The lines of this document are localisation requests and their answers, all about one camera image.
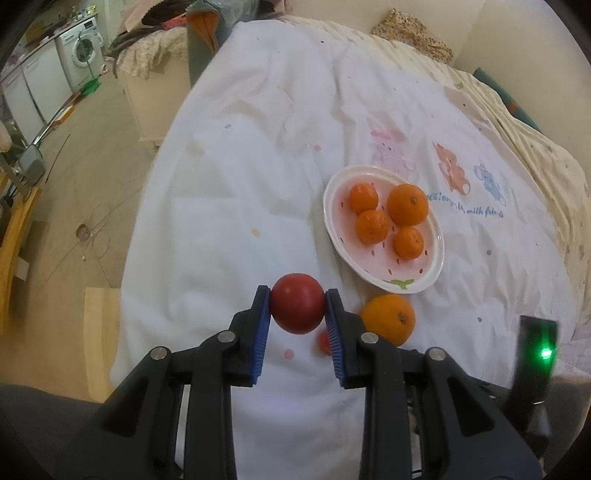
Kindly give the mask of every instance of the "metal screw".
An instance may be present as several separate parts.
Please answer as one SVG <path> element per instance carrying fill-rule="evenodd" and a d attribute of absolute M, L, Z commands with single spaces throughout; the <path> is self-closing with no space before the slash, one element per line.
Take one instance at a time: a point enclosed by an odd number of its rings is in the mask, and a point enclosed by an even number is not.
<path fill-rule="evenodd" d="M 167 355 L 168 352 L 163 346 L 156 346 L 150 350 L 150 357 L 152 360 L 162 360 Z"/>
<path fill-rule="evenodd" d="M 234 335 L 234 332 L 231 332 L 230 330 L 224 330 L 223 332 L 217 334 L 217 339 L 222 343 L 233 342 L 235 338 L 236 335 Z"/>
<path fill-rule="evenodd" d="M 435 347 L 435 348 L 431 348 L 429 350 L 429 357 L 432 360 L 436 360 L 437 362 L 440 362 L 441 360 L 443 360 L 445 358 L 445 350 L 439 348 L 439 347 Z"/>
<path fill-rule="evenodd" d="M 365 332 L 361 335 L 361 341 L 363 343 L 378 343 L 379 337 L 373 332 Z"/>

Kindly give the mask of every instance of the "red round fruit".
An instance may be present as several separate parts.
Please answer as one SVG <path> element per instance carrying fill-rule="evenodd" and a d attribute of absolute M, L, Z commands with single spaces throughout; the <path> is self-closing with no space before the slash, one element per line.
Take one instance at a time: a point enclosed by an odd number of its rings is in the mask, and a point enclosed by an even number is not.
<path fill-rule="evenodd" d="M 324 290 L 313 277 L 290 273 L 273 285 L 269 309 L 284 330 L 296 335 L 309 333 L 324 318 Z"/>
<path fill-rule="evenodd" d="M 327 330 L 322 331 L 318 337 L 318 346 L 320 347 L 320 350 L 322 350 L 322 353 L 332 356 L 332 353 L 330 353 L 329 333 Z"/>

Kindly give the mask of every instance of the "plate rim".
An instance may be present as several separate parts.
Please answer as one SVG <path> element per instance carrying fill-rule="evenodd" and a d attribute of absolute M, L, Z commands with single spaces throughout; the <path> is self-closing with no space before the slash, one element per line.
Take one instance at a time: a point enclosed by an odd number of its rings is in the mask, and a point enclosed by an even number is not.
<path fill-rule="evenodd" d="M 384 281 L 383 279 L 378 279 L 374 275 L 366 272 L 363 268 L 358 266 L 357 262 L 355 262 L 352 259 L 352 257 L 349 255 L 349 253 L 347 252 L 345 246 L 342 245 L 339 241 L 337 241 L 338 234 L 337 234 L 335 227 L 333 225 L 334 222 L 329 223 L 329 218 L 328 218 L 329 214 L 327 212 L 329 210 L 329 208 L 332 208 L 332 201 L 330 202 L 330 206 L 328 206 L 327 205 L 327 198 L 328 198 L 328 195 L 330 192 L 333 192 L 332 197 L 334 197 L 334 195 L 336 194 L 336 190 L 337 190 L 337 187 L 335 185 L 337 183 L 339 183 L 339 180 L 341 178 L 351 176 L 353 174 L 360 174 L 360 175 L 361 174 L 363 174 L 363 175 L 378 174 L 378 175 L 394 178 L 400 183 L 409 183 L 409 182 L 405 181 L 397 173 L 387 170 L 385 168 L 380 168 L 380 167 L 373 166 L 373 165 L 351 165 L 351 166 L 341 169 L 340 171 L 338 171 L 337 173 L 335 173 L 334 175 L 331 176 L 329 182 L 326 184 L 326 187 L 324 188 L 324 193 L 322 195 L 322 210 L 323 210 L 323 217 L 324 217 L 324 227 L 326 228 L 326 231 L 329 234 L 330 241 L 332 242 L 332 244 L 333 244 L 335 250 L 337 251 L 337 253 L 339 254 L 339 256 L 344 260 L 345 263 L 347 263 L 348 266 L 350 266 L 354 270 L 355 273 L 357 273 L 357 275 L 359 275 L 361 278 L 363 278 L 366 282 L 371 283 L 372 285 L 375 285 L 376 287 L 381 288 L 382 290 L 385 290 L 390 293 L 410 295 L 413 293 L 419 293 L 419 292 L 429 288 L 430 286 L 432 286 L 439 278 L 439 275 L 441 274 L 441 271 L 443 269 L 443 263 L 445 260 L 445 241 L 443 238 L 443 233 L 441 231 L 441 227 L 440 227 L 439 222 L 437 220 L 437 216 L 435 215 L 435 212 L 433 212 L 433 210 L 431 208 L 429 208 L 429 214 L 428 214 L 427 219 L 430 220 L 429 223 L 433 223 L 433 225 L 431 225 L 431 228 L 433 230 L 434 241 L 440 243 L 440 245 L 441 245 L 441 248 L 440 248 L 441 260 L 437 262 L 436 271 L 434 272 L 432 278 L 429 279 L 428 281 L 426 281 L 425 283 L 418 284 L 419 288 L 417 288 L 417 282 L 413 282 L 410 285 L 408 285 L 406 289 L 403 289 L 402 287 L 399 287 L 396 284 L 388 283 L 388 282 Z"/>

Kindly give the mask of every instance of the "orange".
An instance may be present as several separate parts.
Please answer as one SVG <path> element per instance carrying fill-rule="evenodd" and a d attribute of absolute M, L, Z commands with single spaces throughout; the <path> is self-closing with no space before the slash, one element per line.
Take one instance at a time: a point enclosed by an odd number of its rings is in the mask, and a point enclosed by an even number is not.
<path fill-rule="evenodd" d="M 358 215 L 355 232 L 365 245 L 380 243 L 388 236 L 388 216 L 382 210 L 366 210 Z"/>
<path fill-rule="evenodd" d="M 423 253 L 423 236 L 415 227 L 403 226 L 394 235 L 394 251 L 403 260 L 413 260 Z"/>
<path fill-rule="evenodd" d="M 401 183 L 388 195 L 388 213 L 400 226 L 418 225 L 429 214 L 429 200 L 416 185 Z"/>
<path fill-rule="evenodd" d="M 415 324 L 413 306 L 403 296 L 394 293 L 370 300 L 361 312 L 361 319 L 370 332 L 396 346 L 407 341 Z"/>
<path fill-rule="evenodd" d="M 349 205 L 357 214 L 366 210 L 375 210 L 378 207 L 378 192 L 370 183 L 357 183 L 349 192 Z"/>

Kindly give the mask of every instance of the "plate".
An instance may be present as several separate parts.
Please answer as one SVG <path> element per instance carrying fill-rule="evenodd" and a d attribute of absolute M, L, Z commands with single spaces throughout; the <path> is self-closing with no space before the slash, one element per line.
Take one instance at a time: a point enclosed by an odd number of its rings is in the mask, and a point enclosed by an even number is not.
<path fill-rule="evenodd" d="M 356 183 L 372 183 L 378 192 L 378 209 L 387 212 L 390 190 L 406 183 L 389 170 L 372 166 L 347 167 L 334 175 L 324 190 L 324 225 L 341 258 L 365 281 L 392 293 L 418 293 L 435 283 L 443 268 L 443 235 L 433 210 L 427 219 L 415 226 L 425 242 L 425 250 L 415 260 L 404 261 L 392 246 L 398 232 L 390 220 L 390 230 L 384 242 L 364 245 L 355 233 L 356 215 L 349 207 L 349 191 Z"/>

